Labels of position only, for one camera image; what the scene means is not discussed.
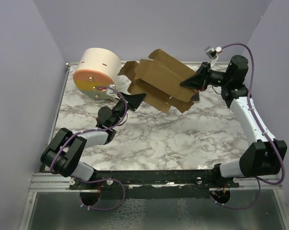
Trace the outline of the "brown cardboard box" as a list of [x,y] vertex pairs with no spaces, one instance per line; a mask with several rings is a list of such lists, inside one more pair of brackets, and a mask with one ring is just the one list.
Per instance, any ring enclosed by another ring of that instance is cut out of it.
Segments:
[[194,74],[194,70],[162,49],[154,50],[148,59],[126,62],[119,72],[131,81],[128,93],[146,93],[143,101],[165,114],[171,107],[184,113],[194,105],[194,90],[180,86]]

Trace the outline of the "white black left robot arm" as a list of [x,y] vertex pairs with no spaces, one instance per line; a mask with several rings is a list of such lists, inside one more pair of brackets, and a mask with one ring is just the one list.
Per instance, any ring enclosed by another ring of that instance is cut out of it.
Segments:
[[67,128],[59,129],[40,158],[50,173],[76,177],[86,189],[96,186],[94,168],[80,161],[84,149],[110,143],[116,135],[114,128],[123,123],[127,111],[135,111],[146,97],[145,93],[127,95],[120,92],[119,95],[121,99],[113,108],[99,109],[95,128],[76,133]]

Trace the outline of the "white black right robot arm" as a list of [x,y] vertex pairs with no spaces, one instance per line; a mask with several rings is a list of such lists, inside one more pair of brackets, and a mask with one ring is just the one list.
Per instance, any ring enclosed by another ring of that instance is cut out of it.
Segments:
[[287,151],[286,142],[277,140],[257,112],[249,90],[244,85],[248,60],[241,55],[231,58],[225,72],[211,69],[203,62],[196,73],[180,83],[184,88],[204,91],[209,85],[221,88],[228,108],[235,114],[248,141],[248,149],[237,160],[214,166],[211,175],[216,187],[223,187],[231,177],[256,177],[278,174]]

